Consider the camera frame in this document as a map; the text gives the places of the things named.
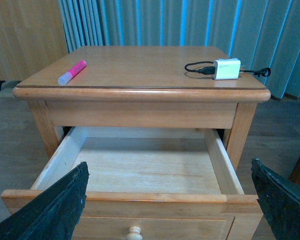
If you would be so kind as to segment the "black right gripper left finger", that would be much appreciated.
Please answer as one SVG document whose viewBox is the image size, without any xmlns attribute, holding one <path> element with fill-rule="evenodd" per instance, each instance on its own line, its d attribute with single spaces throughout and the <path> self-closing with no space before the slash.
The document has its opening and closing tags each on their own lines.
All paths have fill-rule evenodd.
<svg viewBox="0 0 300 240">
<path fill-rule="evenodd" d="M 82 162 L 0 223 L 0 240 L 70 240 L 86 203 L 88 165 Z"/>
</svg>

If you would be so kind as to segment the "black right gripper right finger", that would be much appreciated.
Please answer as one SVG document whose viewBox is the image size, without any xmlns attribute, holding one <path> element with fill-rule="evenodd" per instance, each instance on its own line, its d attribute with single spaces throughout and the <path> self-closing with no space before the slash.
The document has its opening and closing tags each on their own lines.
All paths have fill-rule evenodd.
<svg viewBox="0 0 300 240">
<path fill-rule="evenodd" d="M 300 186 L 266 167 L 257 157 L 251 161 L 251 178 L 274 237 L 300 240 Z"/>
</svg>

